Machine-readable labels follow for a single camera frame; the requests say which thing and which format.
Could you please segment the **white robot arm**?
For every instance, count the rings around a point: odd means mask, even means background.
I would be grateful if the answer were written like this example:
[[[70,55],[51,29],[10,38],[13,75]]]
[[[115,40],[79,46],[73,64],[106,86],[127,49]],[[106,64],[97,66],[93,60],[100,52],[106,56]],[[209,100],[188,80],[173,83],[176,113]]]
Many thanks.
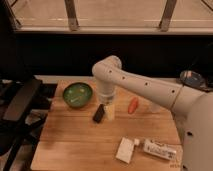
[[[185,117],[181,171],[213,171],[213,92],[123,71],[117,56],[95,63],[92,74],[102,104],[110,104],[120,86]]]

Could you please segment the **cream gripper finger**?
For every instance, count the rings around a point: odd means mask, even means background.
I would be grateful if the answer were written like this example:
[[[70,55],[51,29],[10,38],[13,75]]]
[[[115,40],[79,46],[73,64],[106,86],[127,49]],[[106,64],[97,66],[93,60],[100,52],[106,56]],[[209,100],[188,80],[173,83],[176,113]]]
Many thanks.
[[[108,104],[104,106],[106,117],[109,121],[112,121],[115,118],[115,105]]]

